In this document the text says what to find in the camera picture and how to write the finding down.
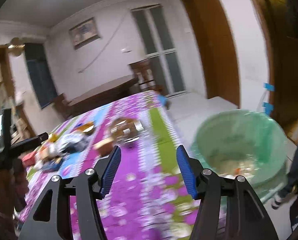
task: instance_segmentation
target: glass door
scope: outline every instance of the glass door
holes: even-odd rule
[[[177,52],[162,13],[161,5],[132,10],[147,58],[150,58],[153,78],[164,87],[168,96],[185,91]]]

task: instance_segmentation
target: window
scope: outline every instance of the window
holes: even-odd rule
[[[58,96],[55,89],[43,44],[25,43],[25,57],[31,83],[41,108],[53,102]]]

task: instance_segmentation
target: wooden door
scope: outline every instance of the wooden door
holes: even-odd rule
[[[219,0],[182,0],[199,46],[207,97],[220,96],[240,105],[236,52]]]
[[[292,0],[252,0],[266,39],[271,117],[298,142],[298,6]]]

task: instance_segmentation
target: sneaker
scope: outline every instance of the sneaker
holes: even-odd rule
[[[280,197],[280,196],[278,195],[278,193],[276,193],[276,194],[274,195],[274,197],[272,198],[272,200],[271,200],[271,207],[272,207],[274,210],[278,209],[278,208],[281,206],[281,204],[284,203],[284,199],[285,199],[285,198]]]

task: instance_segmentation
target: metal screw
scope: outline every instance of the metal screw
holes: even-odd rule
[[[209,169],[204,169],[203,171],[202,171],[202,173],[204,174],[204,175],[210,175],[211,174],[211,170],[209,170]]]
[[[59,175],[54,175],[51,180],[53,182],[57,182],[59,179],[60,179],[60,176]]]
[[[237,177],[237,181],[239,181],[239,182],[245,182],[245,177],[243,177],[243,176],[238,176]]]
[[[92,174],[94,174],[94,169],[87,169],[87,170],[85,171],[85,174],[86,174],[86,175],[92,175]]]

